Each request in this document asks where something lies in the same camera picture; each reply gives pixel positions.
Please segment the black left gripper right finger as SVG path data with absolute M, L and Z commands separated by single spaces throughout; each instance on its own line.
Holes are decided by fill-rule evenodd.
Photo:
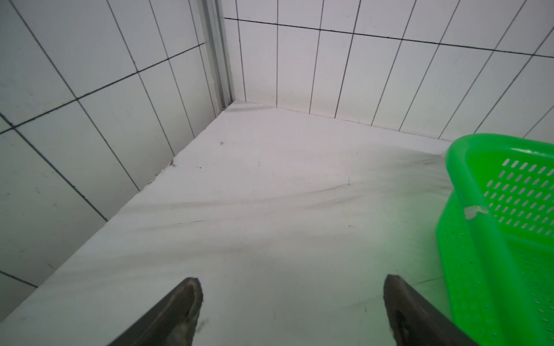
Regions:
M 476 345 L 399 275 L 388 275 L 383 298 L 397 345 Z

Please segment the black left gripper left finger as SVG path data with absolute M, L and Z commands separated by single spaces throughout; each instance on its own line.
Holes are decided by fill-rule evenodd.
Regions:
M 197 278 L 186 278 L 111 345 L 191 345 L 203 291 Z

